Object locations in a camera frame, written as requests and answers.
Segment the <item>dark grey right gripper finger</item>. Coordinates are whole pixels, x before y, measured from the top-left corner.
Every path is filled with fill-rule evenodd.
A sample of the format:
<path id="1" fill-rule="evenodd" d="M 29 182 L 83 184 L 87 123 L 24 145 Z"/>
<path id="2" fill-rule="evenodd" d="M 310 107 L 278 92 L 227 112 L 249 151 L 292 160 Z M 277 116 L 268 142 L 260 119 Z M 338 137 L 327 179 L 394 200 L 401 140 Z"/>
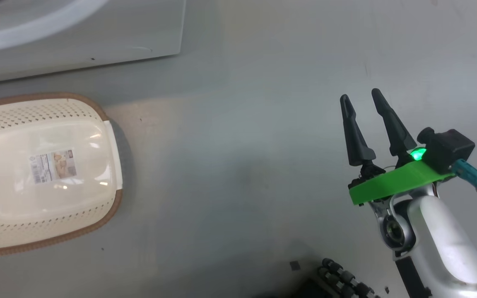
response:
<path id="1" fill-rule="evenodd" d="M 371 91 L 371 95 L 377 113 L 382 117 L 386 128 L 390 142 L 390 154 L 398 157 L 407 154 L 407 151 L 417 146 L 416 141 L 408 132 L 399 116 L 386 101 L 382 92 L 378 88 L 374 88 Z"/>
<path id="2" fill-rule="evenodd" d="M 365 138 L 356 121 L 356 112 L 346 94 L 343 94 L 340 98 L 340 107 L 350 166 L 372 164 L 372 161 L 376 159 L 375 151 L 367 147 Z"/>

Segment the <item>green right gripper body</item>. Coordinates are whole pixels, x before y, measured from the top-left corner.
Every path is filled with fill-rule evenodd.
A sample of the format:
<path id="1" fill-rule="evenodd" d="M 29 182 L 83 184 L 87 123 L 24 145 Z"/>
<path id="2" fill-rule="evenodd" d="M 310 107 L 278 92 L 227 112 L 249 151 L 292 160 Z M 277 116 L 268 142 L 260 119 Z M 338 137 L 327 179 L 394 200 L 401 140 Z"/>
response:
<path id="1" fill-rule="evenodd" d="M 348 185 L 352 203 L 362 205 L 366 202 L 386 199 L 395 194 L 454 177 L 451 172 L 438 174 L 425 164 L 422 161 L 425 151 L 423 147 L 414 149 L 410 153 L 414 158 L 412 162 L 389 172 L 371 161 L 364 162 L 360 169 L 360 177 Z"/>

